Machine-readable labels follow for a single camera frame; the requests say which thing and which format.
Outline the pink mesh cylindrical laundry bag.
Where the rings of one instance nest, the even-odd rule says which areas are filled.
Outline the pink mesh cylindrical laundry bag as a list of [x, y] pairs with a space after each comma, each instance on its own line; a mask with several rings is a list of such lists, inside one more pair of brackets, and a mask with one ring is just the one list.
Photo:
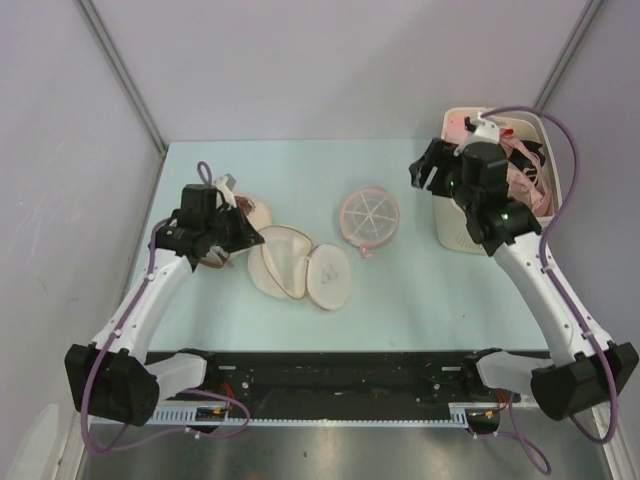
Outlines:
[[264, 242], [250, 249], [248, 271], [260, 291], [277, 299], [308, 298], [326, 311], [345, 305], [352, 271], [340, 247], [316, 245], [307, 234], [289, 226], [271, 225], [259, 233]]

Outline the pink bra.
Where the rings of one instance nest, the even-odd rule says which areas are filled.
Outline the pink bra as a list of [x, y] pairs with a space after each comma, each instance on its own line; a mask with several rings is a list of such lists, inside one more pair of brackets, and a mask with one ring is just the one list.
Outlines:
[[[515, 136], [520, 140], [541, 143], [539, 135], [530, 122], [507, 117], [494, 118], [494, 121], [500, 129], [512, 128]], [[552, 189], [544, 172], [544, 166], [538, 168], [532, 174], [525, 174], [509, 162], [507, 182], [509, 185], [508, 196], [510, 198], [527, 205], [536, 217], [544, 217], [549, 213], [552, 203]]]

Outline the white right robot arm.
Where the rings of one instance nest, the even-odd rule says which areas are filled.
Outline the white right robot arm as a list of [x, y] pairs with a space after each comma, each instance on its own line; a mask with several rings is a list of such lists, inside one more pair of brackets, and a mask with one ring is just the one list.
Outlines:
[[549, 359], [492, 348], [465, 360], [461, 388], [473, 401], [496, 389], [532, 397], [552, 420], [609, 403], [639, 363], [629, 342], [618, 344], [590, 316], [550, 249], [530, 208], [508, 194], [508, 160], [502, 147], [466, 147], [434, 139], [409, 167], [411, 184], [462, 210], [471, 239], [514, 283], [546, 341]]

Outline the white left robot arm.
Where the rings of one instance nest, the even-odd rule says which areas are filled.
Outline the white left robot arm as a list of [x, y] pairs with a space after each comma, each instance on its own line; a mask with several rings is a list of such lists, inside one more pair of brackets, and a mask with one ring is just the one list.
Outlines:
[[88, 345], [68, 350], [64, 365], [83, 417], [142, 426], [162, 400], [185, 390], [202, 400], [219, 392], [221, 376], [204, 351], [146, 359], [173, 297], [211, 250], [231, 254], [263, 243], [237, 205], [234, 184], [225, 175], [210, 185], [186, 185], [179, 208], [153, 228], [147, 266], [111, 319]]

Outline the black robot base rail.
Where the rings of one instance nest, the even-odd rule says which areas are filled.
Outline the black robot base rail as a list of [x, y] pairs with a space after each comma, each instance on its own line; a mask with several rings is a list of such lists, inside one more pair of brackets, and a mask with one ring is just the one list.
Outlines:
[[218, 353], [202, 385], [168, 397], [195, 424], [495, 428], [520, 395], [483, 386], [471, 351]]

